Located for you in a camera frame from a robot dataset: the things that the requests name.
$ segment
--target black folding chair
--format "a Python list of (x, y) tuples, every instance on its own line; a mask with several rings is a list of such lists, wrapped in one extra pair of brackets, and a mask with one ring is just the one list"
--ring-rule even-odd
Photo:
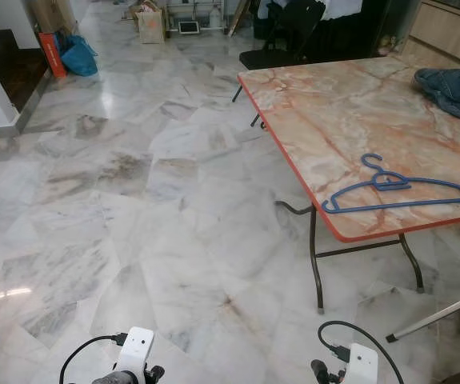
[[(238, 59), (248, 70), (264, 70), (265, 68), (276, 68), (279, 66), (296, 66), (303, 64), (304, 47), (309, 37), (313, 33), (318, 22), (324, 15), (326, 6), (322, 2), (315, 0), (292, 0), (280, 13), (277, 22), (260, 50), (248, 50), (242, 52)], [(287, 44), (289, 50), (276, 49), (276, 32), (283, 28), (292, 37), (299, 37), (301, 44), (295, 49), (291, 48), (291, 43)], [(242, 86), (233, 96), (232, 102), (237, 100)], [(258, 120), (258, 115), (254, 118), (251, 126)]]

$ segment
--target marble floor tile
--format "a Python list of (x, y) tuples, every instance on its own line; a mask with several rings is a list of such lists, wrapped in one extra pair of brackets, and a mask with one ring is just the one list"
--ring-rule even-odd
[[(231, 102), (260, 48), (252, 30), (204, 31), (143, 45), (127, 2), (89, 2), (79, 23), (99, 72), (48, 85), (27, 128), (0, 138), (0, 384), (57, 382), (84, 341), (132, 326), (155, 331), (149, 363), (164, 384), (312, 384), (313, 359), (344, 364), (317, 339), (327, 320), (362, 326), (405, 382), (460, 371), (460, 312), (386, 344), (384, 336), (460, 299), (460, 223), (400, 246), (319, 260), (316, 309), (309, 199), (270, 134)], [(343, 248), (318, 219), (317, 250)], [(370, 345), (350, 330), (331, 342)], [(94, 344), (66, 382), (109, 373), (120, 348)], [(380, 360), (381, 383), (395, 383)]]

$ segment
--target staircase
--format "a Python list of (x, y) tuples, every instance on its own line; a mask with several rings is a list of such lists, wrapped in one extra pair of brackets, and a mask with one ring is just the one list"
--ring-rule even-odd
[(47, 68), (40, 49), (20, 50), (13, 32), (0, 30), (0, 83), (18, 112), (22, 112)]

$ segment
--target black cable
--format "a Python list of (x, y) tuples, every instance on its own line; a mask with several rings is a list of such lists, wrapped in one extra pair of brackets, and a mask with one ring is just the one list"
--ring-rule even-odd
[(373, 344), (375, 344), (375, 346), (377, 348), (379, 348), (379, 350), (382, 352), (382, 354), (384, 355), (384, 357), (386, 358), (386, 360), (388, 360), (388, 363), (391, 365), (391, 367), (393, 368), (393, 371), (395, 372), (395, 374), (397, 375), (397, 380), (399, 382), (399, 384), (404, 384), (404, 380), (402, 380), (402, 376), (400, 375), (400, 372), (398, 371), (398, 368), (397, 366), (395, 365), (393, 359), (391, 358), (391, 356), (386, 352), (386, 350), (382, 347), (381, 344), (379, 344), (379, 342), (374, 338), (374, 336), (372, 336), (371, 334), (369, 334), (368, 332), (366, 332), (365, 330), (362, 330), (361, 328), (359, 328), (358, 326), (355, 326), (354, 324), (350, 324), (349, 322), (341, 322), (339, 320), (332, 320), (330, 322), (325, 322), (323, 323), (319, 328), (318, 328), (318, 339), (320, 340), (320, 342), (326, 347), (328, 348), (329, 350), (335, 352), (335, 350), (337, 349), (337, 347), (335, 346), (330, 346), (323, 338), (322, 338), (322, 330), (324, 328), (326, 328), (327, 326), (332, 326), (332, 325), (337, 325), (337, 326), (348, 326), (349, 328), (352, 328), (353, 330), (356, 330), (357, 332), (359, 332), (360, 334), (362, 334), (363, 336), (366, 336)]
[(98, 340), (115, 340), (116, 338), (116, 335), (111, 335), (111, 336), (98, 336), (96, 338), (92, 338), (91, 340), (89, 340), (88, 342), (85, 342), (84, 344), (82, 344), (79, 348), (77, 348), (75, 350), (75, 352), (73, 352), (67, 359), (66, 361), (64, 362), (64, 364), (62, 365), (62, 368), (61, 368), (61, 374), (59, 375), (59, 384), (64, 384), (64, 372), (66, 370), (66, 367), (68, 366), (68, 364), (70, 363), (71, 359), (75, 357), (75, 355), (80, 352), (81, 350), (83, 350), (84, 348), (86, 348), (89, 344), (93, 343), (93, 342), (97, 342)]

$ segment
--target marble-pattern tabletop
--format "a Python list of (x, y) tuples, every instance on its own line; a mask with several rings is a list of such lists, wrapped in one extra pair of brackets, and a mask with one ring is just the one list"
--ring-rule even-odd
[[(371, 180), (361, 156), (406, 177), (460, 184), (460, 119), (440, 110), (414, 83), (421, 66), (388, 57), (240, 73), (238, 80), (326, 224), (343, 242), (460, 221), (460, 203), (328, 214), (321, 204), (344, 187)], [(438, 198), (455, 189), (415, 183), (408, 190), (362, 187), (341, 208)]]

